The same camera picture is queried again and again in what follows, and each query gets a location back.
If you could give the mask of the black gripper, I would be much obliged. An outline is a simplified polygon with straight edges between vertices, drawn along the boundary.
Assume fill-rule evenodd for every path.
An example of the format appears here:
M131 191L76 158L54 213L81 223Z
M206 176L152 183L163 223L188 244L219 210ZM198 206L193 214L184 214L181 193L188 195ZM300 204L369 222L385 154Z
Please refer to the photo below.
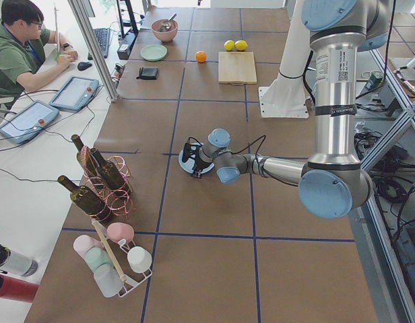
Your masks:
M203 153L202 148L196 147L194 153L194 166L193 166L193 173L192 177L202 178L202 173L204 170L211 170L214 164L211 161L205 161L201 158L201 154Z

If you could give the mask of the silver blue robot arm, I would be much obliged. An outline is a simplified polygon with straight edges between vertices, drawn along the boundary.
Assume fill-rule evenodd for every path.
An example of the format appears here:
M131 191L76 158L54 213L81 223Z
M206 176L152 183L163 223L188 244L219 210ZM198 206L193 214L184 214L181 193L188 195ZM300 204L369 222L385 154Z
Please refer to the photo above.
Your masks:
M302 23L315 55L315 153L306 162L237 154L230 135L214 129L205 143L186 143L182 162L194 161L196 178L214 167L224 184L258 174L298 187L312 214L334 219L364 204L372 182L354 148L356 56L383 46L394 14L393 1L305 1Z

